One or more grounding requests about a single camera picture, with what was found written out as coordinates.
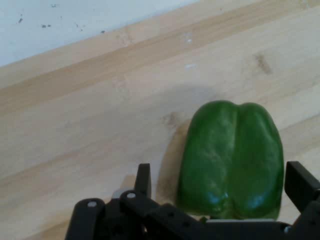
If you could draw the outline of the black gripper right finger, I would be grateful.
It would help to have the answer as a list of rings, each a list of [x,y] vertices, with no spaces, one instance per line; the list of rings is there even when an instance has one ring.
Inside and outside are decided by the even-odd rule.
[[[286,163],[284,191],[300,215],[286,230],[288,240],[320,239],[320,181],[300,162]]]

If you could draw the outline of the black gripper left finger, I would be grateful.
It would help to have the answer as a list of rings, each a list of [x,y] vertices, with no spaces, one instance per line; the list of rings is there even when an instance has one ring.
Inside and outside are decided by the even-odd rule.
[[[67,240],[198,240],[205,225],[171,204],[151,199],[150,164],[138,166],[134,187],[109,202],[79,201],[65,235]]]

